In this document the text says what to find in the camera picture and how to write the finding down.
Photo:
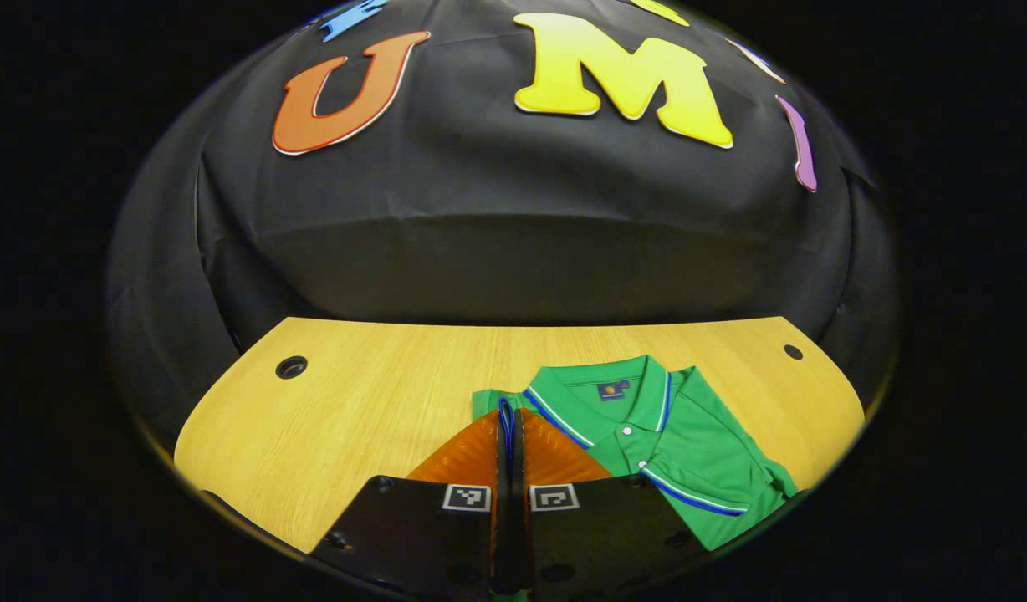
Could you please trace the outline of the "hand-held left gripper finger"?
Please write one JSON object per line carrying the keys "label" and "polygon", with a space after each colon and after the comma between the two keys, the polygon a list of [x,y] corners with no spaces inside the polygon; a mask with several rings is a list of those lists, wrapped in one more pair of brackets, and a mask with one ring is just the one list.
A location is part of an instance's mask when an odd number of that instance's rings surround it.
{"label": "hand-held left gripper finger", "polygon": [[514,416],[514,588],[530,599],[616,599],[706,563],[644,475],[610,476],[528,411]]}
{"label": "hand-held left gripper finger", "polygon": [[486,599],[509,489],[509,431],[506,416],[492,411],[410,477],[370,477],[312,560],[410,599]]}

